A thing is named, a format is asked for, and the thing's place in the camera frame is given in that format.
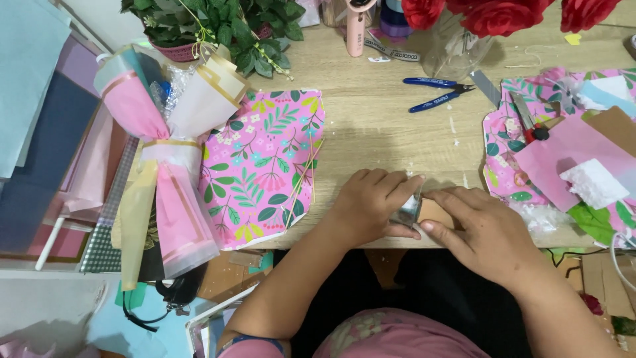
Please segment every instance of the pink shirt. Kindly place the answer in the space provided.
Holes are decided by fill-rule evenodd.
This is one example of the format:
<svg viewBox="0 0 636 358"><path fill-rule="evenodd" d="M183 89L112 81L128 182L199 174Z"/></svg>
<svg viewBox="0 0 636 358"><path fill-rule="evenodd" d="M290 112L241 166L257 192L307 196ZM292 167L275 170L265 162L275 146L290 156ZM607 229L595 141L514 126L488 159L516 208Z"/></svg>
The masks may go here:
<svg viewBox="0 0 636 358"><path fill-rule="evenodd" d="M243 340L219 358L284 358L264 340ZM489 358L472 341L439 322L395 308L362 311L341 323L314 358Z"/></svg>

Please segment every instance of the pliers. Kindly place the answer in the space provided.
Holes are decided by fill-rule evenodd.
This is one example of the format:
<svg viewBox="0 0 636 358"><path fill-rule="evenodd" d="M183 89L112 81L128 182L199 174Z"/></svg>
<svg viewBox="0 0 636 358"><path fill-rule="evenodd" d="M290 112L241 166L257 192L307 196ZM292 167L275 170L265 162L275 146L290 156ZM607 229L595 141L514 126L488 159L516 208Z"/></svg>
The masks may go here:
<svg viewBox="0 0 636 358"><path fill-rule="evenodd" d="M420 112L428 110L429 108L437 107L442 103L446 103L453 98L459 97L459 95L461 95L462 93L469 92L475 89L474 85L462 85L455 81L439 80L437 78L409 77L402 80L402 82L406 83L407 85L423 85L439 89L454 89L454 91L451 93L447 93L439 98L433 99L432 101L418 104L415 107L409 108L408 113Z"/></svg>

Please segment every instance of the wooden desk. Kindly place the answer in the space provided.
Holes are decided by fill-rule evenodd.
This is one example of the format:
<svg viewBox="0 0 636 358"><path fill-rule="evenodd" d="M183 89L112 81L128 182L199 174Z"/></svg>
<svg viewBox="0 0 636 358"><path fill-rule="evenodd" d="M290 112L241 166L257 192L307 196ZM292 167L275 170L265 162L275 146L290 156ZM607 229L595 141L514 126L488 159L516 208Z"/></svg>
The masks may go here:
<svg viewBox="0 0 636 358"><path fill-rule="evenodd" d="M542 68L565 66L571 71L603 68L629 68L634 60L622 41L636 33L634 29L598 25L582 32L581 45L571 46L560 30L560 3L554 3L544 13L543 23L498 37L482 62L480 69L498 87L503 78L535 76ZM604 24L632 24L636 1L622 1ZM252 75L253 87L263 91L291 90L302 87L322 90L326 111L319 165L315 176L315 204L307 215L287 234L252 246L253 248L289 248L311 229L331 206L338 190L349 176L361 168L384 168L388 171L408 170L426 173L425 188L437 189L463 185L464 175L469 187L485 188L481 177L484 142L481 121L494 111L490 101L474 90L432 110L409 114L407 109L440 96L443 90L405 85L405 77L426 76L417 63L391 60L370 62L379 52L365 47L364 54L353 58L347 54L342 35L323 25L305 28L304 42L292 43L287 56L292 64L295 81L276 75L273 80ZM426 53L429 34L416 32L405 48ZM526 55L529 46L541 57L534 68L508 69L504 66L537 64L534 56ZM462 83L472 83L469 78ZM453 117L456 134L450 129ZM459 146L453 145L454 139ZM540 247L587 247L592 239L570 227L552 235L537 238ZM383 238L366 248L432 248L430 239Z"/></svg>

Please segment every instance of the person's left hand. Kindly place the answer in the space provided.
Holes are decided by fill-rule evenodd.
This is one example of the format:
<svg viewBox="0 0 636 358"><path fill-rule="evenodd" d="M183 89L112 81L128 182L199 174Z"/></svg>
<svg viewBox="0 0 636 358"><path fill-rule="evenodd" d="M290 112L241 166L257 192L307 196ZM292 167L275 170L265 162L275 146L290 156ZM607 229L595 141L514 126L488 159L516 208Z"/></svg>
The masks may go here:
<svg viewBox="0 0 636 358"><path fill-rule="evenodd" d="M359 170L340 189L335 203L317 227L326 230L346 249L384 236L420 240L416 230L389 223L389 217L423 184L424 178L415 175L408 179L404 171Z"/></svg>

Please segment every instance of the artificial plant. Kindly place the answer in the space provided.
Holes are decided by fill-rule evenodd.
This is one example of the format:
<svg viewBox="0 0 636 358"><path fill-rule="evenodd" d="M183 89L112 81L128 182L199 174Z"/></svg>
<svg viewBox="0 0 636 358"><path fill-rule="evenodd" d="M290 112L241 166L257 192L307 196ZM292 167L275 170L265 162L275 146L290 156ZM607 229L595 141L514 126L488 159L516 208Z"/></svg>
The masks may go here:
<svg viewBox="0 0 636 358"><path fill-rule="evenodd" d="M297 20L305 13L293 0L121 0L121 12L128 11L143 20L156 46L192 43L199 51L220 43L245 76L256 71L271 77L276 71L293 79L282 52L289 40L303 39ZM271 38L258 38L255 31L263 27L271 28Z"/></svg>

